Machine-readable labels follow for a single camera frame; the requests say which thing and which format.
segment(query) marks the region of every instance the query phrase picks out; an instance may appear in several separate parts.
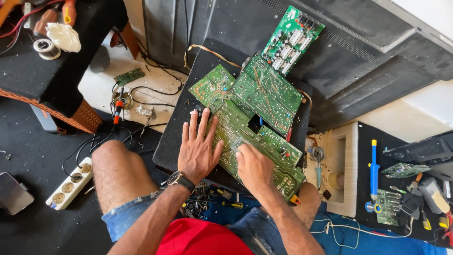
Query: black felt surface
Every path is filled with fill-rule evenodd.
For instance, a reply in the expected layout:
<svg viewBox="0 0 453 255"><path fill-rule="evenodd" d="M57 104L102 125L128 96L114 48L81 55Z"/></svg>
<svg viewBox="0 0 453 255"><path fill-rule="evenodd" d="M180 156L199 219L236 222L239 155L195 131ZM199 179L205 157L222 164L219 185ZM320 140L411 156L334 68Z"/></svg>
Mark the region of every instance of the black felt surface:
<svg viewBox="0 0 453 255"><path fill-rule="evenodd" d="M209 38L206 38L204 40L203 45L208 49L219 53L228 61L231 61L238 65L241 65L248 57L247 55L234 48L231 48L221 42ZM239 75L240 68L231 66L212 53L200 50L197 54L192 67L192 71L190 72L190 75L184 87L182 88L181 95L179 96L178 102L176 104L176 108L169 120L169 124L167 125L165 132L162 135L156 153L154 154L153 160L158 168L162 171L172 173L177 170L179 148L181 147L182 126L185 121L190 121L190 112L194 109L195 105L201 105L201 103L196 100L196 98L188 91L188 89L219 64L226 68L234 78L237 78L237 76ZM287 77L287 79L290 82L296 82L291 77ZM311 94L311 88L306 84L296 82L294 86L301 88L308 94ZM296 118L293 123L293 132L290 140L290 142L301 151L304 150L305 146L305 135L307 133L308 118L309 101L308 103L301 104L301 106L299 107L298 113L296 114ZM259 125L258 119L255 118L255 120L255 123L249 124L249 127L251 127L252 129L254 125L256 127ZM299 165L302 164L303 160L301 159L299 161ZM207 176L206 179L211 183L227 187L230 190L248 193L248 191L242 184L240 184L219 165L214 168L214 170Z"/></svg>
<svg viewBox="0 0 453 255"><path fill-rule="evenodd" d="M407 235L409 233L408 230L404 228L404 226L390 226L378 223L376 221L376 213L368 213L365 210L365 203L371 201L370 198L370 168L368 167L368 163L371 163L371 140L377 140L376 146L376 163L380 166L379 171L384 170L388 167L391 167L399 161L385 156L382 151L385 150L385 147L388 149L396 148L401 145L407 144L406 142L395 138L392 135L389 135L375 127L366 125L364 123L359 123L362 127L359 126L359 143L358 143L358 177L357 177L357 210L356 210L356 217L357 222L366 225L368 227L373 228L382 228L388 229L392 232L395 232L399 235ZM430 177L428 174L424 174L421 181ZM411 184L412 181L415 180L414 177L409 177L405 179L400 178L387 178L384 173L378 174L378 189L387 190L396 192L390 189L390 186L396 186L399 189L407 190L406 187ZM439 228L439 216L432 213L429 209L428 205L425 202L424 211L428 217L428 220L431 223L433 230L426 230L423 227L423 223L421 220L413 222L413 230L412 234L410 235L411 238L421 239L425 241L432 241L434 240L434 230ZM437 231L436 236L438 233L443 233L443 230ZM436 242L437 246L448 247L447 243L441 239Z"/></svg>
<svg viewBox="0 0 453 255"><path fill-rule="evenodd" d="M0 88L19 96L37 99L53 110L71 117L83 96L77 86L85 70L114 25L123 29L128 22L122 0L80 0L76 2L74 29L82 45L78 53L62 52L55 60L44 60L33 49L32 32L22 29L16 46L0 56ZM10 19L12 23L15 12ZM9 32L3 25L0 34ZM12 37L0 39L0 51Z"/></svg>
<svg viewBox="0 0 453 255"><path fill-rule="evenodd" d="M105 119L111 118L106 113L101 115ZM130 130L143 126L129 121L120 122L120 125ZM75 136L49 134L40 126L30 105L4 97L0 97L0 133L0 150L12 156L6 160L0 152L1 171L9 172L23 182L35 198L31 205L14 216L0 210L0 254L106 254L113 244L101 220L95 192L84 194L93 186L92 181L67 209L55 211L45 205L47 198L66 178L61 170L63 160L92 135L84 132ZM126 130L121 130L116 137L122 140L127 135ZM131 146L135 152L155 148L160 139L160 133L151 129L147 129L142 138L138 136L134 136ZM85 149L81 159L87 156ZM152 155L142 157L157 183L168 178L155 169ZM74 158L66 166L68 171L73 171Z"/></svg>

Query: phone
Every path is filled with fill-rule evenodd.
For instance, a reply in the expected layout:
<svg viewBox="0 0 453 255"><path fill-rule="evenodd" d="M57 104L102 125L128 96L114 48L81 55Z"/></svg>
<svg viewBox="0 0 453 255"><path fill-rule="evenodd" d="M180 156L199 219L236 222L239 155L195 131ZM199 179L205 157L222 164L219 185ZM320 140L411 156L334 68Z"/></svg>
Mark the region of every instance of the phone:
<svg viewBox="0 0 453 255"><path fill-rule="evenodd" d="M14 215L34 201L26 189L9 173L0 173L0 207Z"/></svg>

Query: denim shorts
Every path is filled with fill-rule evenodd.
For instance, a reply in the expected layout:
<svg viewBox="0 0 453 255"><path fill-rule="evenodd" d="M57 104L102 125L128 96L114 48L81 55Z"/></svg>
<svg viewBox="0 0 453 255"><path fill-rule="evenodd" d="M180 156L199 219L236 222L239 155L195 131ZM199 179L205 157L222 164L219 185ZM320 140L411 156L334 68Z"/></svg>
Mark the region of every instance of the denim shorts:
<svg viewBox="0 0 453 255"><path fill-rule="evenodd" d="M112 242L118 241L157 198L151 193L129 201L102 216ZM183 218L181 212L175 217ZM258 207L228 227L255 255L287 255L274 220Z"/></svg>

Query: circuit board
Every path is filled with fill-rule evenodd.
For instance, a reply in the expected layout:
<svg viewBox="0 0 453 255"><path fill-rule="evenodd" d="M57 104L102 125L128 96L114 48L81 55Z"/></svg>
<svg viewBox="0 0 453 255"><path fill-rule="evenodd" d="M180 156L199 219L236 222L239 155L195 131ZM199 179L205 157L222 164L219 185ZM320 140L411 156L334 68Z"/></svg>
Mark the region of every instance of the circuit board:
<svg viewBox="0 0 453 255"><path fill-rule="evenodd" d="M145 73L139 68L135 68L134 70L127 72L125 74L118 75L113 79L116 81L118 86L124 86L131 81L135 81L138 78L144 77Z"/></svg>
<svg viewBox="0 0 453 255"><path fill-rule="evenodd" d="M230 92L285 137L303 97L258 53L241 71Z"/></svg>
<svg viewBox="0 0 453 255"><path fill-rule="evenodd" d="M286 76L324 27L306 13L289 6L261 55Z"/></svg>
<svg viewBox="0 0 453 255"><path fill-rule="evenodd" d="M213 116L218 117L213 145L221 139L224 141L219 165L242 183L237 174L235 153L242 144L253 145L274 162L275 187L284 196L285 201L289 201L305 179L302 169L296 167L302 156L301 151L266 126L261 126L259 132L255 134L247 126L248 116L234 104L220 107Z"/></svg>
<svg viewBox="0 0 453 255"><path fill-rule="evenodd" d="M430 170L429 166L398 163L381 171L387 178L407 178Z"/></svg>
<svg viewBox="0 0 453 255"><path fill-rule="evenodd" d="M398 226L398 212L401 210L402 196L400 193L377 189L377 202L382 208L377 213L377 222L387 225Z"/></svg>
<svg viewBox="0 0 453 255"><path fill-rule="evenodd" d="M189 92L212 113L222 106L228 107L233 102L250 120L255 113L229 91L234 82L234 77L223 66L218 65L189 88Z"/></svg>

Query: hand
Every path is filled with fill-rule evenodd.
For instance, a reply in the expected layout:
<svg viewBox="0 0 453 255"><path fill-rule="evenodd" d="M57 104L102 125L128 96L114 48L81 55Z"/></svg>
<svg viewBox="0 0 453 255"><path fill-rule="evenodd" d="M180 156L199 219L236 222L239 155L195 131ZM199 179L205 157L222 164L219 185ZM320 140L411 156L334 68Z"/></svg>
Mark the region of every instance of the hand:
<svg viewBox="0 0 453 255"><path fill-rule="evenodd" d="M237 174L244 186L260 201L263 196L276 192L274 163L252 145L243 144L236 152Z"/></svg>
<svg viewBox="0 0 453 255"><path fill-rule="evenodd" d="M206 139L204 138L209 118L209 108L203 110L200 126L198 127L198 135L198 112L194 110L190 114L190 126L187 122L184 122L183 125L183 142L179 151L178 170L193 184L197 185L218 164L223 149L223 140L217 143L213 153L212 141L216 132L217 116L212 118Z"/></svg>

